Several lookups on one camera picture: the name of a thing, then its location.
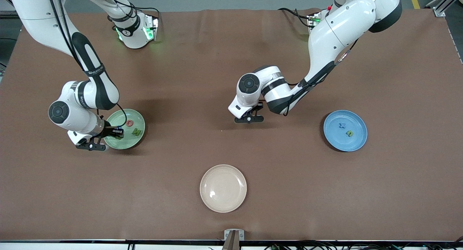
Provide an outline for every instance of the brown table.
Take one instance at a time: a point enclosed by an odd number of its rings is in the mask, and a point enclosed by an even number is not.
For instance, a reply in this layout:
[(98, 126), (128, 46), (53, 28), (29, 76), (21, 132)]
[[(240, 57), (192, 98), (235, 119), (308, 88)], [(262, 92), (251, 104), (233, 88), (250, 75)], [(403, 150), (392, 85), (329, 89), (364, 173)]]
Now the brown table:
[[(126, 151), (74, 148), (47, 117), (63, 84), (85, 80), (71, 57), (23, 30), (0, 85), (0, 239), (455, 240), (463, 230), (462, 66), (444, 18), (405, 10), (365, 34), (288, 117), (233, 123), (237, 80), (264, 65), (288, 82), (309, 69), (307, 29), (282, 11), (162, 15), (159, 42), (117, 40), (104, 14), (75, 14), (148, 129)], [(346, 109), (365, 146), (327, 146), (324, 117)], [(248, 183), (236, 211), (199, 196), (207, 169), (231, 164)]]

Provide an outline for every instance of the green plate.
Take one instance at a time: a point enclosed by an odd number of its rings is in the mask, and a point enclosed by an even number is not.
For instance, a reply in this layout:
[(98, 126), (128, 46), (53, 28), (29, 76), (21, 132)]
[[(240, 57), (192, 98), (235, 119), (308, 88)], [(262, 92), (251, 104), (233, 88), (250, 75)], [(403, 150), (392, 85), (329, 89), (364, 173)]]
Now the green plate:
[[(124, 130), (124, 138), (118, 140), (114, 137), (105, 137), (104, 140), (108, 146), (114, 149), (126, 149), (135, 146), (143, 137), (145, 130), (145, 122), (143, 116), (132, 109), (124, 109), (127, 114), (127, 121), (131, 120), (133, 122), (132, 126), (124, 125), (122, 129)], [(106, 121), (108, 121), (112, 126), (121, 125), (124, 123), (126, 117), (122, 110), (118, 110), (115, 113), (111, 114)]]

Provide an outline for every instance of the white plate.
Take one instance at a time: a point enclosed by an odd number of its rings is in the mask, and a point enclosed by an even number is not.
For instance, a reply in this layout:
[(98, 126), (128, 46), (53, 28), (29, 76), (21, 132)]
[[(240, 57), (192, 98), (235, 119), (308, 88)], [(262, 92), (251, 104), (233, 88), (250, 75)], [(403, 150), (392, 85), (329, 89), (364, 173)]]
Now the white plate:
[(246, 179), (241, 171), (225, 164), (206, 171), (200, 185), (204, 204), (219, 213), (237, 209), (245, 200), (246, 191)]

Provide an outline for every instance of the gray floor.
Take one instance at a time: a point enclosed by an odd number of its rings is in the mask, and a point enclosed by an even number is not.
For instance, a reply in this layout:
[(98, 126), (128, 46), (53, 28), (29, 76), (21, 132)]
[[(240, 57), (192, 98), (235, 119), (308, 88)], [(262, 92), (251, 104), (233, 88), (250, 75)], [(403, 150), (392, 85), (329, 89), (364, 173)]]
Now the gray floor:
[[(156, 7), (160, 11), (199, 11), (204, 9), (290, 9), (326, 8), (332, 0), (130, 0), (139, 7)], [(423, 8), (431, 0), (418, 0)], [(412, 9), (411, 0), (402, 0), (404, 9)], [(103, 12), (88, 0), (66, 0), (65, 7), (70, 13)], [(0, 0), (0, 10), (10, 9)], [(446, 11), (447, 21), (456, 45), (463, 52), (463, 5), (456, 3)], [(0, 20), (0, 38), (16, 39), (21, 23), (19, 20)], [(15, 41), (0, 39), (0, 63), (7, 65)]]

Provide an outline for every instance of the blue plate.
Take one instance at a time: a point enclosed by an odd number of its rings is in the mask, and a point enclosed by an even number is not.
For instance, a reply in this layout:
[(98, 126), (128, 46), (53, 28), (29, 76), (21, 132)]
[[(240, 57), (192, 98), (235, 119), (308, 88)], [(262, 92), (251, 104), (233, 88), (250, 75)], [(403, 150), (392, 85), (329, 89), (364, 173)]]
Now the blue plate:
[(367, 126), (355, 113), (337, 110), (330, 113), (323, 124), (324, 136), (340, 151), (357, 151), (367, 141)]

